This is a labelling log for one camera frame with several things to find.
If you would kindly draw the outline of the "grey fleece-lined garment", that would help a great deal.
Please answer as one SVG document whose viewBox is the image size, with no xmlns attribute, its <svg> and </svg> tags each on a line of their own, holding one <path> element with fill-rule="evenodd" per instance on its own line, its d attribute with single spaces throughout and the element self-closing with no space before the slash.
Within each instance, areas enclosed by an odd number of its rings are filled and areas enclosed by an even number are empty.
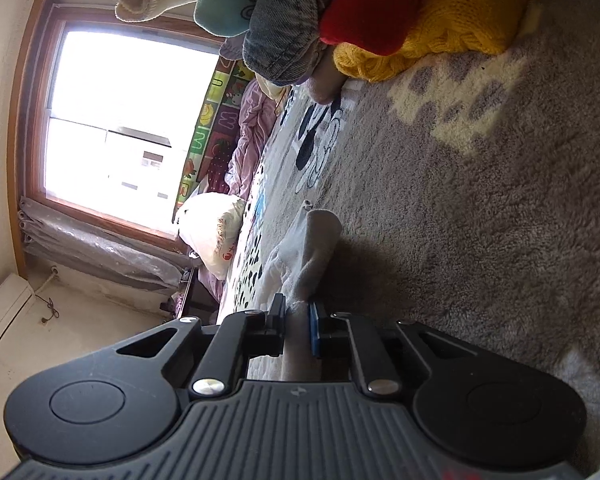
<svg viewBox="0 0 600 480">
<path fill-rule="evenodd" d="M 251 307 L 266 311 L 274 295 L 282 294 L 286 299 L 285 340 L 277 358 L 261 356 L 250 361 L 250 379 L 316 382 L 320 378 L 321 364 L 311 350 L 309 299 L 320 284 L 341 230 L 336 214 L 306 200 L 268 255 Z"/>
</svg>

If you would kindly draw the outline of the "white plastic bag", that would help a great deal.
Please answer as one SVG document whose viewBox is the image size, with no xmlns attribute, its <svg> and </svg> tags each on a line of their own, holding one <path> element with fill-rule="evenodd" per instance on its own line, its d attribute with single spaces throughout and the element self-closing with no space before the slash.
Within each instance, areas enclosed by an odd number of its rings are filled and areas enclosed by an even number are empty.
<svg viewBox="0 0 600 480">
<path fill-rule="evenodd" d="M 219 281 L 235 255 L 245 204 L 236 195 L 207 192 L 189 196 L 176 214 L 178 236 Z"/>
</svg>

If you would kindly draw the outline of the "colourful alphabet foam mat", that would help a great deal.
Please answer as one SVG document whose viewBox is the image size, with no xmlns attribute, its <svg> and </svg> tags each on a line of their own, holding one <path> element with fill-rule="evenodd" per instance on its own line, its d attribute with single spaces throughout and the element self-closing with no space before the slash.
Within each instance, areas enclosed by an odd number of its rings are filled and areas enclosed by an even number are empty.
<svg viewBox="0 0 600 480">
<path fill-rule="evenodd" d="M 254 73 L 242 62 L 218 58 L 184 162 L 172 219 L 215 159 L 230 159 L 239 133 L 242 96 Z"/>
</svg>

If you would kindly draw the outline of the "Mickey Mouse plush blanket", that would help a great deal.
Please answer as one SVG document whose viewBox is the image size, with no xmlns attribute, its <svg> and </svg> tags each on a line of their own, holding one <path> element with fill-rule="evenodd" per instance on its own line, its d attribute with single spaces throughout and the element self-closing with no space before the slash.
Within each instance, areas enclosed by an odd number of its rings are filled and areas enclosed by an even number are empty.
<svg viewBox="0 0 600 480">
<path fill-rule="evenodd" d="M 600 0 L 531 0 L 497 56 L 433 54 L 332 106 L 291 93 L 253 179 L 220 311 L 249 307 L 304 203 L 336 214 L 325 306 L 418 321 L 545 370 L 600 466 Z"/>
</svg>

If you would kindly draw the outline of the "pink crumpled bedsheet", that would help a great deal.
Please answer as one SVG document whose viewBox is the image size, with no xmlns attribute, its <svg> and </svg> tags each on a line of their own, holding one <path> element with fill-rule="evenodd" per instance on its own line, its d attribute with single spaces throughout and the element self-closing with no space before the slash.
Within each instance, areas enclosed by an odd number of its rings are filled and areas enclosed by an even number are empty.
<svg viewBox="0 0 600 480">
<path fill-rule="evenodd" d="M 242 97 L 236 148 L 230 155 L 226 169 L 220 174 L 224 188 L 222 191 L 215 191 L 208 186 L 204 191 L 198 191 L 196 194 L 217 192 L 236 195 L 246 202 L 246 210 L 252 181 L 275 122 L 276 102 L 261 90 L 256 80 L 251 81 Z M 226 279 L 217 280 L 202 264 L 198 271 L 198 280 L 214 300 L 222 299 Z"/>
</svg>

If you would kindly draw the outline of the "grey sheer curtain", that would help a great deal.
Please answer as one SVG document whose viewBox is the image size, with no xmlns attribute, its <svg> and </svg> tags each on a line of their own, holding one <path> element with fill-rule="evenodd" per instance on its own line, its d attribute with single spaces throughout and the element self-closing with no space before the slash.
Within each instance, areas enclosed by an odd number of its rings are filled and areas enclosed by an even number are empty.
<svg viewBox="0 0 600 480">
<path fill-rule="evenodd" d="M 120 285 L 174 289 L 201 266 L 201 258 L 91 226 L 27 197 L 19 201 L 18 219 L 28 254 Z"/>
</svg>

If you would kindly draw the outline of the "blue denim folded garment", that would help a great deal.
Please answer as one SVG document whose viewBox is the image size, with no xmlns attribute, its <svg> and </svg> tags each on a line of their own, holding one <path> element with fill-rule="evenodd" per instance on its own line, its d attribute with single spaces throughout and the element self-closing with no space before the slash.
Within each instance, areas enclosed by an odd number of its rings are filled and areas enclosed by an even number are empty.
<svg viewBox="0 0 600 480">
<path fill-rule="evenodd" d="M 242 45 L 246 65 L 283 87 L 301 84 L 323 55 L 318 24 L 332 0 L 257 0 Z"/>
</svg>

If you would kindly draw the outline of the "wooden framed window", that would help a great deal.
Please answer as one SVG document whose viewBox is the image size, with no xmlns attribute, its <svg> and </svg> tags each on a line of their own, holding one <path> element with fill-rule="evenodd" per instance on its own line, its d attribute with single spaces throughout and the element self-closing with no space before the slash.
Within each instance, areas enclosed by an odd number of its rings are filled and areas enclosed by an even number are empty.
<svg viewBox="0 0 600 480">
<path fill-rule="evenodd" d="M 19 196 L 184 252 L 172 210 L 219 41 L 177 18 L 53 6 L 32 44 Z"/>
</svg>

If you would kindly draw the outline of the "red folded garment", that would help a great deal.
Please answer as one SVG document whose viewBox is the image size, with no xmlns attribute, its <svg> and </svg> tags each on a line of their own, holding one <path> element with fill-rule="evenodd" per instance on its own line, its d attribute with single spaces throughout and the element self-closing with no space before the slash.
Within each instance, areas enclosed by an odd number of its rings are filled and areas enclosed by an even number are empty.
<svg viewBox="0 0 600 480">
<path fill-rule="evenodd" d="M 325 44 L 353 44 L 376 55 L 400 49 L 419 0 L 332 0 L 320 21 Z"/>
</svg>

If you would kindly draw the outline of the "yellow knitted sweater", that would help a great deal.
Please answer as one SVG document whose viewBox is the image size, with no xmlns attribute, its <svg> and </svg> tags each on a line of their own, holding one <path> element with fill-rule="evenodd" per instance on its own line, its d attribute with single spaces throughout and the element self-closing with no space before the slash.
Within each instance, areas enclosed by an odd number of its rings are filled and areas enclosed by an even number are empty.
<svg viewBox="0 0 600 480">
<path fill-rule="evenodd" d="M 420 0 L 415 24 L 399 50 L 379 55 L 345 42 L 335 48 L 336 69 L 351 78 L 381 82 L 430 54 L 501 54 L 522 34 L 530 1 Z"/>
</svg>

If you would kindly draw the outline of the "white wall heater unit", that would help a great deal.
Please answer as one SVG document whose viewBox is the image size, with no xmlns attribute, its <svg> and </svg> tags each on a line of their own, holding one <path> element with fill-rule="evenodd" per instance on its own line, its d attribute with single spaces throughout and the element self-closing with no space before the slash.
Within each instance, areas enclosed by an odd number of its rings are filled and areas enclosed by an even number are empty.
<svg viewBox="0 0 600 480">
<path fill-rule="evenodd" d="M 31 285 L 21 276 L 12 273 L 5 278 L 0 285 L 0 342 L 33 296 Z"/>
</svg>

